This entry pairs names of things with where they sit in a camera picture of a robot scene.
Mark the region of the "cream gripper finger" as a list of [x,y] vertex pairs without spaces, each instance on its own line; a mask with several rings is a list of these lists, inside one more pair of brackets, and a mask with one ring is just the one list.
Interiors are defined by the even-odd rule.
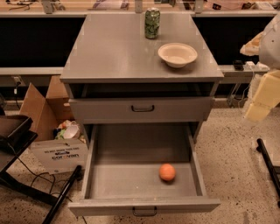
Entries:
[[280,71],[272,70],[257,78],[252,88],[252,100],[244,117],[260,122],[280,103]]
[[262,32],[254,36],[247,44],[241,47],[240,53],[247,56],[258,55],[262,36],[263,36]]

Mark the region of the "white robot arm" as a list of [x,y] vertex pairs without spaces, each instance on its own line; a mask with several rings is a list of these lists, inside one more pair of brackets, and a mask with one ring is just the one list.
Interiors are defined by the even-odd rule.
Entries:
[[269,68],[259,80],[252,81],[249,90],[252,96],[244,116],[251,122],[260,122],[280,103],[280,13],[243,45],[240,53],[258,55],[259,62]]

